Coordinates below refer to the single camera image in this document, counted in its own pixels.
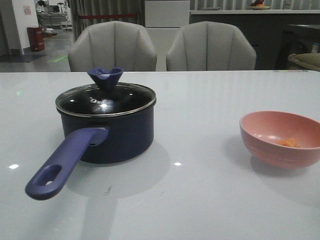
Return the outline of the glass lid with blue knob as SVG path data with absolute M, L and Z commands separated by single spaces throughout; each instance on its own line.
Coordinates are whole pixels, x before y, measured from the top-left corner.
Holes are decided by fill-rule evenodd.
M 83 118 L 112 118 L 144 110 L 156 102 L 156 93 L 149 87 L 120 82 L 124 70 L 101 67 L 87 71 L 93 84 L 71 88 L 55 100 L 57 110 Z

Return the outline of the pink bowl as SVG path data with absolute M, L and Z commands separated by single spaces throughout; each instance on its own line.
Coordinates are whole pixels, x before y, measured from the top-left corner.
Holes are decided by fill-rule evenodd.
M 282 111 L 256 111 L 244 115 L 240 134 L 248 151 L 262 162 L 282 169 L 302 169 L 320 160 L 320 123 Z M 293 138 L 300 147 L 277 144 Z

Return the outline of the orange ham pieces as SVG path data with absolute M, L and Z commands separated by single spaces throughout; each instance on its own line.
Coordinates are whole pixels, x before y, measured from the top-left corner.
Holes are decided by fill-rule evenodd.
M 294 138 L 279 139 L 276 143 L 278 145 L 285 146 L 285 147 L 291 147 L 291 148 L 300 147 L 300 145 L 297 143 L 297 141 Z

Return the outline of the dark blue saucepan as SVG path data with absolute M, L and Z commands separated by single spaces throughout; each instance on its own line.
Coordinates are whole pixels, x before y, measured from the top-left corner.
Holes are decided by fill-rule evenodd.
M 48 200 L 64 187 L 77 162 L 113 164 L 132 159 L 152 144 L 154 105 L 116 117 L 79 117 L 59 110 L 64 140 L 25 187 L 35 200 Z

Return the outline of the right beige chair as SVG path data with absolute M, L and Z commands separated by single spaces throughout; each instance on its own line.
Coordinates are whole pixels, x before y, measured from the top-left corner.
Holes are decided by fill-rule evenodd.
M 256 51 L 231 24 L 202 21 L 178 29 L 166 55 L 167 71 L 246 71 Z

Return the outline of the beige chair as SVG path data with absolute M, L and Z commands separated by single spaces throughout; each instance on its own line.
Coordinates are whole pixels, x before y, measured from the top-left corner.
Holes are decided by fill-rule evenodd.
M 231 24 L 202 21 L 178 29 L 166 55 L 167 71 L 246 71 L 256 51 Z
M 85 28 L 72 45 L 68 62 L 72 72 L 114 67 L 127 72 L 154 72 L 157 54 L 144 26 L 110 21 Z

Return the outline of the left beige chair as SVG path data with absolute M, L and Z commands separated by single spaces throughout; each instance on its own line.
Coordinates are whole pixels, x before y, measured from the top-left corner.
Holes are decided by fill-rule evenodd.
M 72 72 L 114 67 L 127 72 L 154 72 L 157 54 L 144 26 L 110 21 L 85 28 L 72 45 L 68 62 Z

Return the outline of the white cabinet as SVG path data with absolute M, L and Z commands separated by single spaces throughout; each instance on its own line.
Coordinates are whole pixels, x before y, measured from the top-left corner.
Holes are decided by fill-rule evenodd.
M 189 0 L 146 0 L 144 24 L 157 54 L 156 70 L 166 71 L 166 55 L 176 31 L 190 19 Z

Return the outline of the dark counter with white top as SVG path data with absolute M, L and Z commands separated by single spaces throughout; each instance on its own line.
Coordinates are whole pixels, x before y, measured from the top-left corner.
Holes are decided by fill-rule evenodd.
M 189 22 L 218 22 L 238 27 L 256 51 L 256 70 L 273 70 L 287 25 L 319 24 L 319 10 L 191 10 Z

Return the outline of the fruit plate on counter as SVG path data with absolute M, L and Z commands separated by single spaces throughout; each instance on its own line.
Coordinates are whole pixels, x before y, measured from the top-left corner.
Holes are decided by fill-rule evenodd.
M 266 6 L 264 2 L 264 0 L 253 0 L 250 3 L 249 8 L 251 10 L 268 10 L 270 6 Z

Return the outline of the red trash bin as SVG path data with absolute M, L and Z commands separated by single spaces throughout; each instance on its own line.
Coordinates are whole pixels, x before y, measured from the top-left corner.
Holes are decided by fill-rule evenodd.
M 42 28 L 36 26 L 27 27 L 30 49 L 33 52 L 43 51 L 45 49 Z

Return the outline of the beige cushion at right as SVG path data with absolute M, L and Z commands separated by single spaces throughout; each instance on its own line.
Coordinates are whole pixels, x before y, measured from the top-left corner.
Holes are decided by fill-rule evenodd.
M 293 53 L 288 56 L 288 61 L 292 63 L 296 69 L 300 68 L 304 70 L 320 71 L 319 53 Z

